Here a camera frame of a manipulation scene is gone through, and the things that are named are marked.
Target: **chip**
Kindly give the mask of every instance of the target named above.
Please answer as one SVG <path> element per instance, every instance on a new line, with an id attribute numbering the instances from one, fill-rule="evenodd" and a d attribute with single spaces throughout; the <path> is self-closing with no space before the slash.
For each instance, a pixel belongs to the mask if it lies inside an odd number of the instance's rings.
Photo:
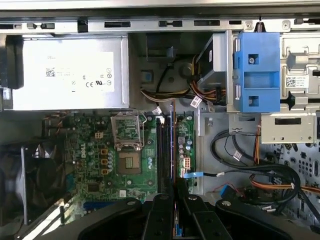
<path id="1" fill-rule="evenodd" d="M 140 174 L 141 155 L 139 152 L 120 152 L 117 164 L 118 174 Z"/>
<path id="2" fill-rule="evenodd" d="M 185 141 L 186 141 L 186 138 L 185 138 L 185 137 L 183 137 L 183 136 L 179 136 L 179 137 L 178 137 L 178 143 L 179 143 L 179 144 L 184 144 Z"/>
<path id="3" fill-rule="evenodd" d="M 100 186 L 98 183 L 90 183 L 88 184 L 88 192 L 96 193 L 99 192 Z"/>

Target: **ce mark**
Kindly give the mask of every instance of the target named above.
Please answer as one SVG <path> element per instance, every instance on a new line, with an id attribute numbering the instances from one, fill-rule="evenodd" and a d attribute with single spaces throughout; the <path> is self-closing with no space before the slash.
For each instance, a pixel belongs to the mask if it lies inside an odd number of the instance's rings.
<path id="1" fill-rule="evenodd" d="M 94 82 L 92 81 L 92 82 L 87 82 L 86 84 L 85 84 L 85 86 L 87 87 L 87 88 L 93 88 L 94 87 Z"/>

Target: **red wire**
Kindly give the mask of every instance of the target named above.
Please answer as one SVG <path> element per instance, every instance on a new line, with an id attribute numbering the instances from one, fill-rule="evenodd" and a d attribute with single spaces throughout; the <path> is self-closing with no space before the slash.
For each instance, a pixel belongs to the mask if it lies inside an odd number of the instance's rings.
<path id="1" fill-rule="evenodd" d="M 212 192 L 215 192 L 217 189 L 222 188 L 225 185 L 230 185 L 238 194 L 240 194 L 241 196 L 245 197 L 245 195 L 243 193 L 239 192 L 239 190 L 230 182 L 225 182 L 224 184 L 222 184 L 222 185 L 216 187 L 215 189 L 213 189 Z"/>

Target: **white connector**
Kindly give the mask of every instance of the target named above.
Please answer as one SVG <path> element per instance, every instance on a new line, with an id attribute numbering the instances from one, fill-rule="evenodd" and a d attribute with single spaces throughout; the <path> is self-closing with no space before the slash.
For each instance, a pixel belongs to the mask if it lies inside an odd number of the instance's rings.
<path id="1" fill-rule="evenodd" d="M 183 167 L 185 169 L 190 169 L 190 167 L 191 167 L 191 158 L 190 157 L 185 157 L 183 159 Z"/>

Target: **cooling fan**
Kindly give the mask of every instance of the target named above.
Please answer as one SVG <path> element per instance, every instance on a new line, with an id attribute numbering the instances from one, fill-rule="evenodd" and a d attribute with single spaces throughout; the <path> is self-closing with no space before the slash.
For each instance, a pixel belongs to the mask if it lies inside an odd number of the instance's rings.
<path id="1" fill-rule="evenodd" d="M 63 148 L 53 141 L 3 148 L 0 150 L 0 226 L 19 215 L 28 224 L 66 191 Z"/>

